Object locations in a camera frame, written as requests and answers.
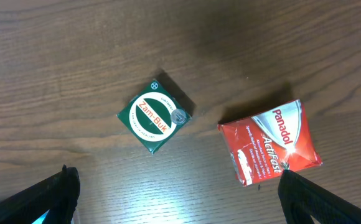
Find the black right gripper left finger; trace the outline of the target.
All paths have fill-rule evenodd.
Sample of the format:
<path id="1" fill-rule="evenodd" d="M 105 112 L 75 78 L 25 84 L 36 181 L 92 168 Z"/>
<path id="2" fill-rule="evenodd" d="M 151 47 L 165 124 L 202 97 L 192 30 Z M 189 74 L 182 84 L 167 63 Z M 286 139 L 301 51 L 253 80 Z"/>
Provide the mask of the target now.
<path id="1" fill-rule="evenodd" d="M 80 196 L 80 178 L 75 167 L 63 166 L 49 178 L 0 202 L 0 224 L 70 223 Z"/>

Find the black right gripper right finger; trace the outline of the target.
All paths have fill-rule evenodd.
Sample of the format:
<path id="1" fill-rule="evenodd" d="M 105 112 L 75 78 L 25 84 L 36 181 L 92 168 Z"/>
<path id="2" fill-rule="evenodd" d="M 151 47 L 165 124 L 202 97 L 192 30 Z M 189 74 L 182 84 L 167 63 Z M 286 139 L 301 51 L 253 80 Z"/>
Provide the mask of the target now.
<path id="1" fill-rule="evenodd" d="M 291 170 L 283 171 L 278 195 L 288 224 L 361 223 L 361 208 Z"/>

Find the red Panadol ActiFast box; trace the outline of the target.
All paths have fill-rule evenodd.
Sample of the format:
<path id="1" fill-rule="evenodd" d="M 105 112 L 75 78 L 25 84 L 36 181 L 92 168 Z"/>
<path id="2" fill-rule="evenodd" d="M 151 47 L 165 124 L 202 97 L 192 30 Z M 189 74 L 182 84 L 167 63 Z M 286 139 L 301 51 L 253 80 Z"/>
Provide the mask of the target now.
<path id="1" fill-rule="evenodd" d="M 243 186 L 279 177 L 284 170 L 296 172 L 322 165 L 301 100 L 219 124 L 218 130 Z"/>

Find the green Zam-Buk box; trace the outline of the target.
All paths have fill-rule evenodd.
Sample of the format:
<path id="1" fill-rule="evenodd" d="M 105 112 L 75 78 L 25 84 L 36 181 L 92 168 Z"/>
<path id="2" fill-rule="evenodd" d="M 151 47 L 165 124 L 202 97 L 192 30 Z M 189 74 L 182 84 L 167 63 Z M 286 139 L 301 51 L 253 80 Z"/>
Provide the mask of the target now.
<path id="1" fill-rule="evenodd" d="M 191 115 L 156 79 L 136 95 L 117 117 L 151 154 L 191 119 Z"/>

